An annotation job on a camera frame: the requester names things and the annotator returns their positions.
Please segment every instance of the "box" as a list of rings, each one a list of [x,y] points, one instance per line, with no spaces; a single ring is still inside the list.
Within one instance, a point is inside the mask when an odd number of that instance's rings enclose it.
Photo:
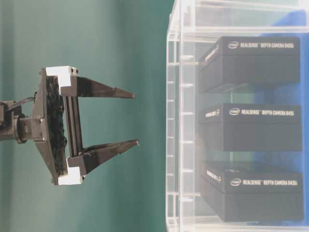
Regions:
[[[301,151],[301,108],[222,103],[199,113],[198,132],[211,150]]]
[[[164,86],[165,219],[168,232],[309,230],[309,194],[306,194],[309,181],[305,178],[309,175],[309,146],[306,145],[309,141],[308,3],[308,0],[175,1],[170,11],[167,31]],[[255,92],[256,85],[250,85],[254,86],[254,92],[246,94],[213,94],[210,90],[201,93],[198,78],[202,68],[199,65],[200,60],[223,36],[298,37],[300,73],[288,77],[299,76],[299,82],[275,88],[268,84],[258,94]],[[223,102],[301,105],[302,151],[229,153],[208,150],[207,141],[199,131],[198,115],[200,111]],[[292,170],[302,173],[304,220],[223,223],[200,196],[202,160],[266,161],[268,164],[291,167]]]
[[[302,175],[258,162],[201,162],[200,191],[223,221],[303,219]]]
[[[252,91],[299,82],[297,37],[221,37],[199,60],[198,90]]]

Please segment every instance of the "teal wall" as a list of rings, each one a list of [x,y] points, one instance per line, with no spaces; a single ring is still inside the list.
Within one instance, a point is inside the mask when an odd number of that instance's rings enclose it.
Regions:
[[[165,47],[173,0],[0,0],[0,96],[33,96],[46,66],[136,93],[81,99],[84,146],[140,139],[80,186],[55,187],[32,141],[0,144],[0,232],[161,232]],[[27,114],[30,104],[23,106]]]

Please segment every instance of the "black cable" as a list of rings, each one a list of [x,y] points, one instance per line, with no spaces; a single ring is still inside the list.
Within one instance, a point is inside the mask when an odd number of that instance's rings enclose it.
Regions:
[[[20,100],[18,102],[15,102],[14,104],[10,105],[6,109],[6,112],[11,111],[11,110],[15,109],[16,107],[19,107],[20,105],[25,104],[26,102],[30,102],[30,101],[35,101],[35,97],[28,97],[28,98],[25,98],[25,99]]]

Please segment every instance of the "black box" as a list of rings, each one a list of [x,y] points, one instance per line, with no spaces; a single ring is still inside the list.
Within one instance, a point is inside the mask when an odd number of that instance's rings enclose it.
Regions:
[[[198,133],[210,150],[301,151],[301,108],[222,103],[199,113]]]
[[[198,90],[229,92],[299,82],[297,37],[221,37],[199,61]]]
[[[202,162],[200,193],[223,221],[303,219],[300,173],[258,162]]]

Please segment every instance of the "intel logo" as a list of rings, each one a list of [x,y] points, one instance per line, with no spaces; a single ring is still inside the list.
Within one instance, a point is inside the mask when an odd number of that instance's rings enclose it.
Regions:
[[[238,46],[239,46],[239,43],[238,43],[237,41],[233,41],[233,42],[230,42],[230,43],[228,44],[228,47],[229,47],[230,49],[238,48]]]
[[[241,179],[238,179],[238,178],[233,179],[233,180],[230,181],[230,184],[232,186],[239,186],[241,184]]]
[[[229,113],[230,115],[239,115],[240,109],[239,108],[230,109]]]

